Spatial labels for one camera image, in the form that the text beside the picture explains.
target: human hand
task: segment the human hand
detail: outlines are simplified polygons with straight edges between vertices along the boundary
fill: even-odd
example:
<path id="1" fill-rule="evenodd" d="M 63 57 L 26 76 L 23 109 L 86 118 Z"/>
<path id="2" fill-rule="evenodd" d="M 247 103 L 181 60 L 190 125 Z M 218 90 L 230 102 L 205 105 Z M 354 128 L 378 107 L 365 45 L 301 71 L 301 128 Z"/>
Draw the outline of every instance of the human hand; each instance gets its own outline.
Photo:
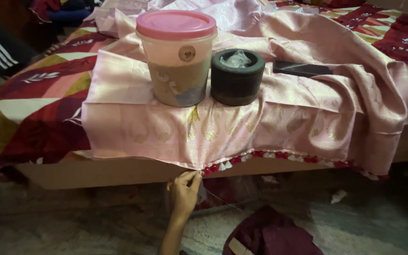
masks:
<path id="1" fill-rule="evenodd" d="M 193 212 L 196 200 L 198 200 L 198 190 L 202 181 L 202 171 L 185 171 L 168 182 L 166 190 L 169 192 L 171 217 L 177 220 L 187 221 Z"/>

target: pink silk fabric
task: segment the pink silk fabric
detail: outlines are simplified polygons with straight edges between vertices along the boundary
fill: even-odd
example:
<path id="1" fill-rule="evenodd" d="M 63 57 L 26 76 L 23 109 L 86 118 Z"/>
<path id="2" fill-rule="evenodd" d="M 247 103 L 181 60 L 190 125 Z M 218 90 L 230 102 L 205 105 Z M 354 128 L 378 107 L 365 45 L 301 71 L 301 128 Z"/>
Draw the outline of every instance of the pink silk fabric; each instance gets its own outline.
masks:
<path id="1" fill-rule="evenodd" d="M 152 9 L 154 3 L 159 2 L 147 5 Z M 320 15 L 263 12 L 255 0 L 176 0 L 158 6 L 212 15 L 219 28 L 214 53 L 241 48 L 262 55 L 267 65 L 258 99 L 224 106 L 209 95 L 209 75 L 207 96 L 197 106 L 161 104 L 134 33 L 136 15 L 116 9 L 112 19 L 120 39 L 99 51 L 82 105 L 94 157 L 146 157 L 204 169 L 241 153 L 272 150 L 353 159 L 385 175 L 401 136 L 407 139 L 401 143 L 408 143 L 408 67 L 344 26 Z M 324 64 L 334 75 L 273 73 L 275 60 Z"/>

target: black phone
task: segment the black phone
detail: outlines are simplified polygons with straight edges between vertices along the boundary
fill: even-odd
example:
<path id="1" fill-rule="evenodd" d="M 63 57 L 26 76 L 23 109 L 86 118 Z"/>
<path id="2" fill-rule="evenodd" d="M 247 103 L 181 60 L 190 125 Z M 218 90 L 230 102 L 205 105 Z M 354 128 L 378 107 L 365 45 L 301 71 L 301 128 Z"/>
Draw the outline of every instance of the black phone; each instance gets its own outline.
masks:
<path id="1" fill-rule="evenodd" d="M 323 65 L 301 64 L 288 61 L 273 62 L 273 72 L 308 78 L 316 75 L 333 74 L 333 71 L 330 70 L 330 68 Z"/>

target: red floral bedsheet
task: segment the red floral bedsheet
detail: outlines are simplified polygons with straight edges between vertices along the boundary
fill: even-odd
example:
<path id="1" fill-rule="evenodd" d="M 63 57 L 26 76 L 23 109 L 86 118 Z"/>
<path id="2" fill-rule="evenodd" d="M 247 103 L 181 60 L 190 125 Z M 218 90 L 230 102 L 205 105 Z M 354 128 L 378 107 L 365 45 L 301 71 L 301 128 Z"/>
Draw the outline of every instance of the red floral bedsheet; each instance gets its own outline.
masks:
<path id="1" fill-rule="evenodd" d="M 308 7 L 294 1 L 276 4 Z M 387 56 L 408 64 L 408 14 L 371 4 L 319 9 L 321 15 L 350 28 Z M 97 51 L 114 41 L 98 33 L 93 21 L 84 22 L 56 54 L 0 86 L 0 168 L 91 156 L 81 126 L 81 104 L 88 95 Z"/>

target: bed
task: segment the bed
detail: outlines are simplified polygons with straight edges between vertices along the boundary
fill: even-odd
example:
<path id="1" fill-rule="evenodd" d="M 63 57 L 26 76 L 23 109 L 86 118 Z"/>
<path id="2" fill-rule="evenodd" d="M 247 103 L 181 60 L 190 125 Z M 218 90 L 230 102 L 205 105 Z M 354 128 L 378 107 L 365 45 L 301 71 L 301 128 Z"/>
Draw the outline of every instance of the bed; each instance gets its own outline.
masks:
<path id="1" fill-rule="evenodd" d="M 309 7 L 294 1 L 278 1 L 276 5 L 286 9 Z M 319 7 L 319 12 L 408 66 L 408 14 L 371 4 L 343 9 Z M 0 168 L 15 166 L 48 189 L 164 182 L 183 171 L 176 165 L 140 158 L 93 158 L 82 128 L 81 107 L 88 95 L 98 50 L 115 41 L 97 32 L 94 20 L 85 21 L 66 40 L 66 46 L 0 87 Z M 408 137 L 401 137 L 399 145 L 395 161 L 408 161 Z M 252 157 L 257 158 L 246 162 L 234 159 L 233 167 L 210 176 L 350 166 L 350 162 L 319 164 L 312 157 L 281 153 L 265 157 L 262 152 L 252 152 Z"/>

